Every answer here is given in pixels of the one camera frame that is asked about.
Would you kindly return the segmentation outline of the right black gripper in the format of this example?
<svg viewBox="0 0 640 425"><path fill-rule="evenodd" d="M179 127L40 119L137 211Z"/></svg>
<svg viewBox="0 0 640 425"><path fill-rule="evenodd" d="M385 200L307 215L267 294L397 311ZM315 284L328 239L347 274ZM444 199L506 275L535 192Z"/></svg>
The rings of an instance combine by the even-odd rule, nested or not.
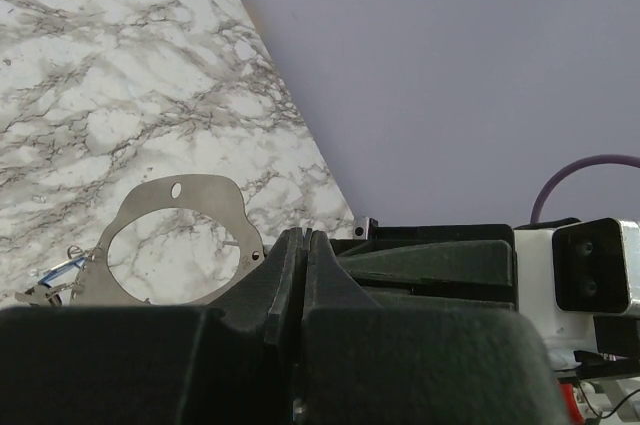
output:
<svg viewBox="0 0 640 425"><path fill-rule="evenodd" d="M568 422L542 339L514 312L510 226L372 227L331 244L316 232L308 252L303 423Z"/></svg>

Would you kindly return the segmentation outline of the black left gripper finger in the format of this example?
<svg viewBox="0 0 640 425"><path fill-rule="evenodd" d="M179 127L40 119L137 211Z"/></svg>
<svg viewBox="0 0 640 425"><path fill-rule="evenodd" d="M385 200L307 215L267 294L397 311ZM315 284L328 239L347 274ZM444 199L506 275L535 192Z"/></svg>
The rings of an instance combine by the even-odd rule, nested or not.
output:
<svg viewBox="0 0 640 425"><path fill-rule="evenodd" d="M289 424L290 303L303 231L204 306L1 314L5 424Z"/></svg>

